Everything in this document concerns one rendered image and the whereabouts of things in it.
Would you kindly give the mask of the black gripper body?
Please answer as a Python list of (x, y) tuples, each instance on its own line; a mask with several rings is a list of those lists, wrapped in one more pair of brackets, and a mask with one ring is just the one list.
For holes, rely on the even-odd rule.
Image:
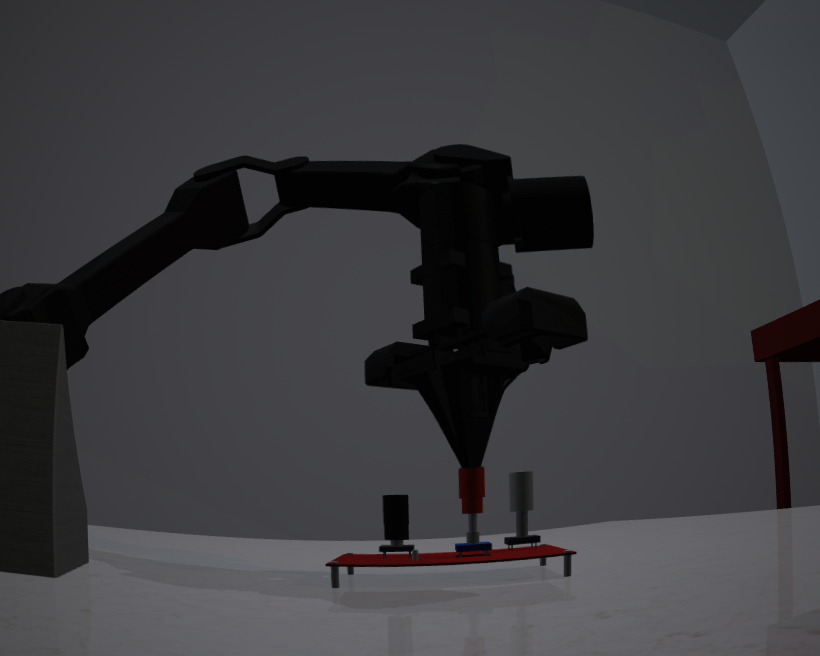
[(435, 244), (410, 275), (424, 299), (413, 339), (429, 346), (395, 342), (374, 351), (364, 361), (367, 386), (418, 391), (406, 376), (441, 371), (440, 364), (461, 357), (521, 362), (521, 343), (542, 335), (554, 349), (588, 340), (586, 314), (574, 298), (530, 287), (503, 297), (501, 281), (512, 277), (512, 265), (499, 261), (491, 244)]

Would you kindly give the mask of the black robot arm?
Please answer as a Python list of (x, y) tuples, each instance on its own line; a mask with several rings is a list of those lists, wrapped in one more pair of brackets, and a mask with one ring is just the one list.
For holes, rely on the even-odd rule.
[[(275, 175), (279, 195), (251, 224), (235, 171), (244, 167)], [(88, 352), (88, 326), (184, 254), (260, 238), (284, 214), (309, 207), (401, 214), (421, 229), (422, 253), (450, 240), (514, 244), (516, 253), (593, 247), (584, 176), (513, 179), (510, 156), (467, 144), (410, 162), (246, 155), (193, 174), (164, 213), (64, 280), (2, 292), (0, 320), (62, 325), (68, 370)]]

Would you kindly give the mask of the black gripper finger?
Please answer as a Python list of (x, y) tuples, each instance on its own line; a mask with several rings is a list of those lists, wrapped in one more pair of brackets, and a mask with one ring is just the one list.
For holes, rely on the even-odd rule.
[(449, 401), (444, 386), (441, 371), (425, 369), (406, 376), (407, 383), (415, 385), (429, 406), (439, 426), (449, 442), (462, 468), (466, 469), (461, 455), (453, 420), (449, 409)]
[(466, 468), (481, 466), (504, 391), (529, 365), (474, 356), (440, 364)]

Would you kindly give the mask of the red circuit board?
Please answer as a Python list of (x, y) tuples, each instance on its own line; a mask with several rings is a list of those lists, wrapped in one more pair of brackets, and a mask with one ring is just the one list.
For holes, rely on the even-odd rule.
[[(479, 543), (480, 531), (477, 531), (477, 513), (483, 513), (485, 468), (460, 467), (458, 473), (459, 499), (462, 499), (462, 514), (468, 514), (469, 532), (466, 543), (455, 543), (457, 552), (418, 554), (414, 545), (404, 545), (403, 540), (409, 539), (408, 495), (382, 495), (385, 540), (391, 540), (391, 545), (380, 545), (379, 549), (383, 554), (349, 552), (327, 563), (326, 566), (331, 567), (332, 588), (340, 588), (339, 567), (345, 566), (348, 568), (348, 575), (352, 575), (354, 567), (443, 566), (529, 559), (540, 559), (540, 566), (546, 566), (547, 557), (563, 556), (564, 577), (571, 576), (571, 554), (577, 552), (546, 543), (536, 546), (541, 536), (528, 535), (527, 512), (534, 510), (533, 471), (509, 473), (510, 512), (516, 512), (516, 537), (504, 538), (504, 544), (511, 545), (511, 548), (508, 546), (496, 550), (492, 550), (492, 543), (489, 541)], [(513, 548), (513, 545), (519, 544), (531, 546)], [(408, 551), (409, 554), (386, 554)]]

